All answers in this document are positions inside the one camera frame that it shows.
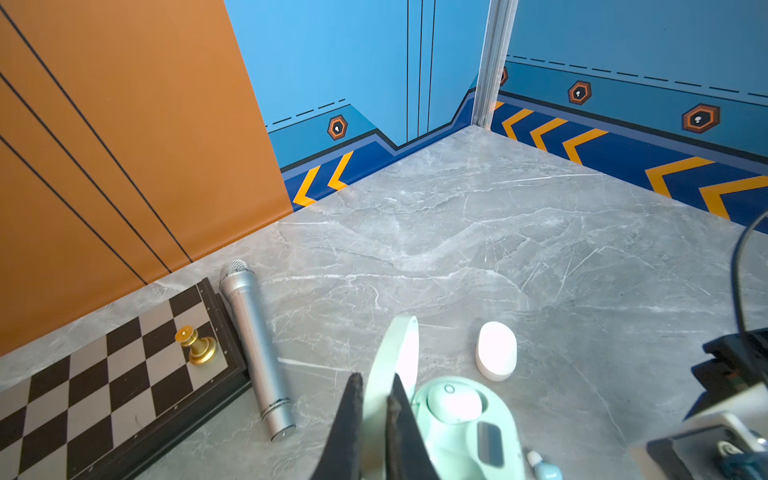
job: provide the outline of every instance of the orange wall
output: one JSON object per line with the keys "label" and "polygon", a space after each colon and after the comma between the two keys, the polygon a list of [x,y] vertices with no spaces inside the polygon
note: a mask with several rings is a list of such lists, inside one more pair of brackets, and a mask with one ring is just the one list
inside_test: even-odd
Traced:
{"label": "orange wall", "polygon": [[2,6],[0,354],[290,213],[223,2]]}

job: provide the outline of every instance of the open case lid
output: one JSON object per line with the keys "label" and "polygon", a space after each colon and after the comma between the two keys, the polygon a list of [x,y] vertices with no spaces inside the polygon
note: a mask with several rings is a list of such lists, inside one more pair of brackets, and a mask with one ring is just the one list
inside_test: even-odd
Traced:
{"label": "open case lid", "polygon": [[385,478],[386,400],[395,374],[410,402],[418,373],[419,321],[413,315],[398,315],[379,344],[362,401],[361,466],[366,480]]}

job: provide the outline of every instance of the microphone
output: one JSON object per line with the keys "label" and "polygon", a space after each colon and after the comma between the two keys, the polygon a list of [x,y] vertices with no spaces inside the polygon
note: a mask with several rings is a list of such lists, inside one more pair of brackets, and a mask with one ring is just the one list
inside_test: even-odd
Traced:
{"label": "microphone", "polygon": [[256,275],[244,261],[230,260],[221,269],[220,289],[232,306],[261,419],[272,441],[282,440],[296,430],[296,423],[270,331],[257,305]]}

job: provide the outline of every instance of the gray marble surface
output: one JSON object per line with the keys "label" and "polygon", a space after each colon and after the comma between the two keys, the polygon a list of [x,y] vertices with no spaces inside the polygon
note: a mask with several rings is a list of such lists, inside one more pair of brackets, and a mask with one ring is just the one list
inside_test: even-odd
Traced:
{"label": "gray marble surface", "polygon": [[[391,318],[417,315],[419,384],[496,391],[522,444],[568,479],[640,478],[627,446],[679,423],[701,392],[701,344],[734,330],[741,227],[469,127],[0,359],[0,389],[209,276],[260,278],[299,430],[271,445],[248,392],[140,478],[309,478],[350,372]],[[768,236],[744,257],[753,323],[768,318]],[[480,326],[518,338],[504,382],[474,364]]]}

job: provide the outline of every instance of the yellow chevron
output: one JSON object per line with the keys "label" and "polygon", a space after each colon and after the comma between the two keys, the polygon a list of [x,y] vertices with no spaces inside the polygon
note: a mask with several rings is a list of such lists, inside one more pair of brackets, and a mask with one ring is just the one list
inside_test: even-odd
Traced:
{"label": "yellow chevron", "polygon": [[570,158],[572,162],[582,165],[581,158],[578,156],[576,147],[578,147],[581,144],[586,144],[590,140],[594,140],[597,137],[602,137],[606,133],[608,132],[606,132],[605,130],[600,130],[599,128],[593,128],[592,130],[585,132],[577,137],[573,137],[570,140],[566,140],[563,142],[565,153],[568,154],[568,158]]}
{"label": "yellow chevron", "polygon": [[554,120],[550,120],[542,126],[533,129],[531,131],[531,138],[533,138],[533,143],[536,144],[536,147],[538,147],[539,150],[547,151],[547,146],[544,145],[544,141],[541,139],[541,136],[548,131],[553,131],[555,128],[567,122],[567,120],[563,120],[562,118],[555,118]]}
{"label": "yellow chevron", "polygon": [[306,195],[306,192],[312,187],[312,182],[314,182],[318,170],[320,170],[320,167],[314,167],[312,170],[306,172],[306,177],[304,177],[304,181],[301,182],[299,191],[296,192],[296,198],[293,199],[295,204],[301,205],[302,207],[308,207],[316,202],[316,200],[309,198]]}
{"label": "yellow chevron", "polygon": [[723,198],[721,195],[763,187],[768,187],[768,177],[760,176],[726,182],[724,184],[710,185],[709,187],[701,187],[699,192],[701,192],[701,197],[704,199],[704,203],[707,204],[707,209],[710,212],[718,217],[730,220],[730,215],[728,215],[728,211],[725,209],[725,205],[723,205]]}
{"label": "yellow chevron", "polygon": [[328,182],[328,186],[331,187],[334,190],[342,190],[343,188],[347,188],[347,184],[339,180],[341,178],[341,174],[344,173],[344,169],[346,168],[346,165],[349,163],[349,159],[352,158],[352,154],[355,153],[355,151],[351,151],[348,154],[344,154],[343,157],[341,157],[341,161],[336,166],[336,169],[333,171],[333,176],[331,176],[331,181]]}
{"label": "yellow chevron", "polygon": [[670,191],[667,188],[667,183],[664,182],[664,175],[675,174],[677,172],[703,167],[704,165],[712,163],[714,162],[705,160],[701,157],[691,157],[686,158],[685,160],[672,162],[671,164],[649,168],[645,171],[645,174],[648,176],[648,180],[650,181],[650,185],[654,189],[654,192],[672,198]]}
{"label": "yellow chevron", "polygon": [[518,123],[523,118],[526,118],[528,115],[532,114],[533,110],[528,110],[527,108],[523,108],[518,113],[512,115],[510,118],[507,118],[502,122],[502,126],[504,127],[504,131],[507,132],[507,137],[510,137],[512,140],[517,140],[517,136],[515,136],[515,131],[512,130],[512,125]]}

